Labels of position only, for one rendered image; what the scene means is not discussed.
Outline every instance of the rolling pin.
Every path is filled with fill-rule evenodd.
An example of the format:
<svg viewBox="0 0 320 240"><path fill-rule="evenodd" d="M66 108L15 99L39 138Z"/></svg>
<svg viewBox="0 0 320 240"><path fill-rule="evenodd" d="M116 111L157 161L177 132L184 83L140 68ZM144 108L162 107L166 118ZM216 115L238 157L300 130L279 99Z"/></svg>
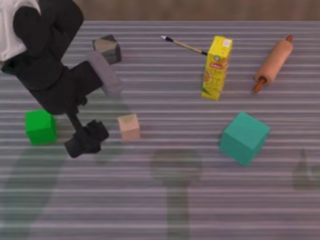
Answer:
<svg viewBox="0 0 320 240"><path fill-rule="evenodd" d="M289 35L285 40L280 40L276 43L264 64L254 76L254 80L257 82L253 88L255 94L257 94L263 86L268 86L274 82L280 69L294 49L292 44L293 38L292 35Z"/></svg>

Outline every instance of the lipton carton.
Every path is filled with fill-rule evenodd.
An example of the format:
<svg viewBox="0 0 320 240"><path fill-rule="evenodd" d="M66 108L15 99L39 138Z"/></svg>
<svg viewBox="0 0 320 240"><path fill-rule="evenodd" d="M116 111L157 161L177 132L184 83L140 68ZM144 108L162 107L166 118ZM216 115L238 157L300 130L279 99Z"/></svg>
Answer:
<svg viewBox="0 0 320 240"><path fill-rule="evenodd" d="M207 54L202 97L219 100L224 89L233 40L215 36Z"/></svg>

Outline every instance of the teal cube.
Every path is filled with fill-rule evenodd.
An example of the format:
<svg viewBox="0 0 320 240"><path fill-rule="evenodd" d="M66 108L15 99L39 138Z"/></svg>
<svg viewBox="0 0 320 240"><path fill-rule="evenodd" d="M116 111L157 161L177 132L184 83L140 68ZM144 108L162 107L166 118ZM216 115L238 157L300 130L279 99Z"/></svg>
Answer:
<svg viewBox="0 0 320 240"><path fill-rule="evenodd" d="M266 124L241 112L224 130L220 151L246 167L265 144L269 132Z"/></svg>
<svg viewBox="0 0 320 240"><path fill-rule="evenodd" d="M54 143L57 140L54 116L45 110L27 112L25 114L25 132L32 145Z"/></svg>

